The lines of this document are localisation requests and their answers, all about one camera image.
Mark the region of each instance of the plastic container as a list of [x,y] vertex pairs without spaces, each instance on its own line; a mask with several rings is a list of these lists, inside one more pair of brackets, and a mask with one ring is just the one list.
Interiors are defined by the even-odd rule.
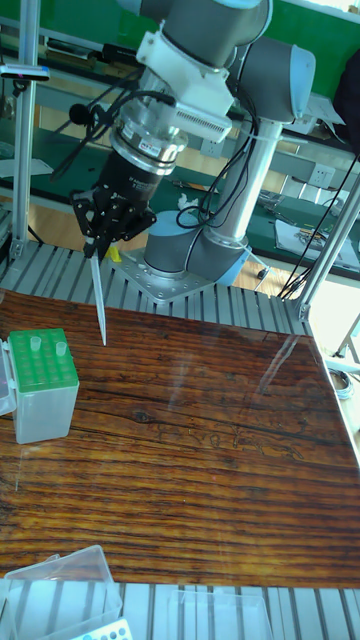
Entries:
[[13,331],[0,346],[0,414],[15,410],[15,388],[17,442],[67,436],[79,379],[64,331]]
[[263,598],[233,594],[174,591],[168,604],[168,640],[273,640]]
[[17,640],[71,640],[119,618],[119,586],[100,546],[12,571],[2,582]]

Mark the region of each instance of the wood grain surface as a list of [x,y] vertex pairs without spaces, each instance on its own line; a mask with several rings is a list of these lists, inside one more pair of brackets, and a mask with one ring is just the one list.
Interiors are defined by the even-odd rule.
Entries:
[[67,438],[0,418],[0,575],[101,544],[117,581],[360,587],[359,470],[314,341],[5,292],[62,327]]

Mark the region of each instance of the wall socket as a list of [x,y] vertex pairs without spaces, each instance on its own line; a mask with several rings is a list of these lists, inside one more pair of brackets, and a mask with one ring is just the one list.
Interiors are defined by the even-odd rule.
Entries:
[[328,189],[334,175],[334,167],[328,167],[326,164],[316,163],[308,180],[308,184],[311,184],[313,187],[319,187],[319,189]]
[[200,153],[209,158],[220,158],[224,148],[225,140],[221,142],[212,142],[211,140],[203,140],[200,147]]

